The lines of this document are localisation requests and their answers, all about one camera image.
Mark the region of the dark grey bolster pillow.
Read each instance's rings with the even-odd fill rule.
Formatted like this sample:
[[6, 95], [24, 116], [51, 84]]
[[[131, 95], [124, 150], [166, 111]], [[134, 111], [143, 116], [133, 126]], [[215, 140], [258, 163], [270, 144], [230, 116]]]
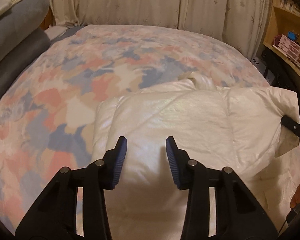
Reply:
[[38, 28], [0, 61], [0, 99], [18, 76], [51, 44], [46, 33]]

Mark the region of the pastel cat pattern bedspread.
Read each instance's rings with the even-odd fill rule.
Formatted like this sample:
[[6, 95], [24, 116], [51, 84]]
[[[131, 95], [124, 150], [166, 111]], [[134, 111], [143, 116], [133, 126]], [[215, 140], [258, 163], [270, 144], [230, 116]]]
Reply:
[[15, 232], [62, 166], [90, 163], [95, 109], [108, 98], [199, 72], [221, 87], [265, 87], [238, 49], [143, 25], [88, 25], [54, 43], [0, 100], [0, 220]]

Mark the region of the wooden shelf desk unit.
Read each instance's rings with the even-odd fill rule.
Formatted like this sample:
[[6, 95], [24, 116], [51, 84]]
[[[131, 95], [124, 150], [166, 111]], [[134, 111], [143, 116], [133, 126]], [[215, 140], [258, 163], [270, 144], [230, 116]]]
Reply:
[[300, 76], [300, 60], [296, 63], [282, 47], [276, 44], [278, 38], [288, 38], [289, 33], [295, 35], [296, 43], [300, 46], [300, 0], [272, 0], [263, 44]]

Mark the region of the cream patterned curtain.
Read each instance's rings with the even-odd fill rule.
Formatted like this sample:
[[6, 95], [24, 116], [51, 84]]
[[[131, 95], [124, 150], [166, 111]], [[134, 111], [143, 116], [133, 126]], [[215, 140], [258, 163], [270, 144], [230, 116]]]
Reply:
[[256, 55], [273, 0], [50, 0], [58, 25], [153, 25], [204, 34]]

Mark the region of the pink drawer box stack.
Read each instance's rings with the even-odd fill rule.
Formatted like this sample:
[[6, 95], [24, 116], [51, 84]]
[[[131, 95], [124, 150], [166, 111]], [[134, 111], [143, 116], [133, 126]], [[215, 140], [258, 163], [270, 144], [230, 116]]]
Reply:
[[281, 35], [279, 44], [277, 46], [286, 57], [290, 58], [293, 62], [300, 63], [300, 46], [294, 41], [290, 40], [285, 35]]

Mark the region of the light blue-grey bolster pillow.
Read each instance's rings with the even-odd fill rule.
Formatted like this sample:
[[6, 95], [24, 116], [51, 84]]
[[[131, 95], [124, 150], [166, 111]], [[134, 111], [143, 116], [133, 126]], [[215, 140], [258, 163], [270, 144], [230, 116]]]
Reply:
[[49, 7], [49, 0], [22, 0], [0, 17], [0, 61], [40, 27]]

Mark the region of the white shiny puffer jacket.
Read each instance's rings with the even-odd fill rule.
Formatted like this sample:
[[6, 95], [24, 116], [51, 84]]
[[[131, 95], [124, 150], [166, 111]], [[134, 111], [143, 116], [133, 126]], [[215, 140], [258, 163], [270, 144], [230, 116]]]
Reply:
[[188, 193], [173, 182], [170, 136], [206, 167], [231, 167], [279, 228], [300, 183], [299, 140], [281, 126], [284, 115], [300, 119], [291, 90], [222, 88], [195, 72], [99, 103], [92, 159], [127, 139], [119, 183], [104, 193], [112, 238], [181, 237]]

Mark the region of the small blue object on boxes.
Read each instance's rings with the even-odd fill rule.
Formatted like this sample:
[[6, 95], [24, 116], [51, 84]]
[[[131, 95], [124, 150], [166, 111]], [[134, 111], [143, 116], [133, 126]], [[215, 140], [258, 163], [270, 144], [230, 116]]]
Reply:
[[292, 40], [292, 41], [296, 41], [298, 39], [298, 36], [296, 35], [296, 33], [289, 31], [287, 37]]

